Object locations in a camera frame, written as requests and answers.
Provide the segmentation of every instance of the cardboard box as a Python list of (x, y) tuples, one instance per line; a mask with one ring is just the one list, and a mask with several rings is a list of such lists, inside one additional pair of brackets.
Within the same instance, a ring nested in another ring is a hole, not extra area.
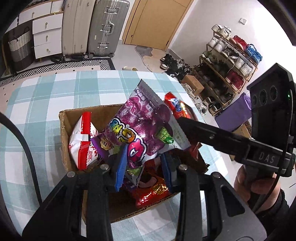
[[(109, 123), (109, 121), (114, 117), (117, 111), (122, 105), (107, 105), (107, 106), (96, 106), (96, 107), (87, 107), (81, 109), (73, 110), (64, 110), (59, 113), (59, 119), (61, 124), (61, 139), (62, 139), (62, 161), (67, 172), (75, 171), (76, 173), (82, 173), (84, 171), (79, 171), (74, 160), (69, 154), (68, 143), (71, 136), (72, 130), (75, 127), (75, 124), (81, 117), (82, 113), (85, 111), (91, 111), (91, 122), (96, 127), (96, 129), (101, 132)], [(203, 160), (200, 161), (198, 165), (192, 161), (190, 165), (190, 160), (186, 160), (186, 164), (192, 166), (199, 173), (203, 173), (206, 169), (206, 165), (202, 164)], [(160, 200), (159, 202), (142, 208), (138, 210), (135, 205), (135, 200), (130, 196), (130, 194), (125, 190), (120, 190), (118, 193), (109, 194), (109, 214), (110, 222), (117, 222), (139, 213), (145, 212), (164, 200), (172, 197), (171, 195), (165, 199)], [(86, 201), (87, 201), (87, 191), (83, 195), (82, 203), (82, 218), (86, 223)]]
[[(246, 127), (245, 124), (242, 124), (239, 128), (237, 128), (235, 131), (233, 131), (232, 133), (235, 133), (237, 135), (240, 135), (240, 136), (243, 136), (243, 137), (246, 137), (246, 138), (251, 138), (249, 132), (248, 132), (248, 129)], [(229, 155), (230, 159), (232, 161), (235, 160), (235, 156), (234, 155)]]
[(185, 75), (181, 83), (188, 84), (194, 90), (195, 96), (198, 96), (204, 89), (203, 85), (193, 75)]

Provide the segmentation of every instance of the silver suitcase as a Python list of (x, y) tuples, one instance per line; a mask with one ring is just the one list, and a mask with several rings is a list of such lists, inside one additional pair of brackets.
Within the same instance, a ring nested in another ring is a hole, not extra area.
[(62, 28), (63, 55), (86, 53), (95, 2), (96, 0), (66, 1)]
[(89, 30), (89, 58), (114, 56), (129, 5), (126, 0), (96, 0)]

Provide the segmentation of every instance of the human hand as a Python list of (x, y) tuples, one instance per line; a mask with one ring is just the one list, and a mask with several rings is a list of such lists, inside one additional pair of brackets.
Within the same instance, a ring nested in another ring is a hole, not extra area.
[[(257, 193), (257, 194), (267, 194), (268, 191), (270, 190), (272, 184), (274, 183), (275, 177), (276, 177), (276, 174), (274, 174), (273, 177), (270, 177), (270, 178), (264, 178), (264, 179), (254, 181), (251, 184), (251, 189), (248, 190), (248, 188), (246, 188), (244, 186), (244, 181), (246, 179), (246, 173), (244, 171), (244, 166), (241, 166), (241, 168), (237, 172), (237, 176), (234, 181), (234, 189), (238, 193), (238, 195), (241, 197), (241, 199), (243, 199), (247, 203), (247, 201), (251, 197), (251, 191), (253, 193)], [(271, 193), (270, 197), (258, 209), (258, 211), (256, 213), (259, 213), (261, 211), (265, 211), (265, 210), (271, 208), (275, 204), (275, 202), (279, 196), (280, 190), (281, 190), (281, 185), (278, 182), (275, 189)]]

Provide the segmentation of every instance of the black and white patterned rug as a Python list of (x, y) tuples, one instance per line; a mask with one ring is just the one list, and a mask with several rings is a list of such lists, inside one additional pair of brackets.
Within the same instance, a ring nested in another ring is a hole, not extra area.
[(42, 73), (46, 73), (54, 70), (85, 67), (85, 66), (99, 66), (100, 70), (115, 70), (114, 64), (110, 58), (68, 60), (61, 63), (52, 63), (52, 64), (36, 67), (33, 69), (25, 70), (23, 72), (17, 73), (14, 76), (0, 78), (0, 86), (7, 85), (16, 80), (34, 76), (36, 74), (42, 74)]

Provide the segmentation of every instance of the metal bolt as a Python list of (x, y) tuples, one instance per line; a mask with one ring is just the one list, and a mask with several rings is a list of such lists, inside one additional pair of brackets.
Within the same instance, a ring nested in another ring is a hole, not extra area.
[(108, 165), (108, 164), (102, 164), (102, 165), (100, 166), (100, 168), (101, 168), (102, 170), (108, 170), (108, 169), (109, 169), (109, 165)]
[(67, 173), (67, 177), (74, 177), (75, 176), (75, 172), (70, 171)]
[(179, 166), (179, 169), (182, 170), (182, 171), (186, 171), (186, 170), (188, 169), (188, 166), (185, 165), (185, 164), (181, 164), (181, 165)]
[(218, 173), (218, 172), (213, 172), (213, 177), (220, 178), (221, 177), (221, 174)]

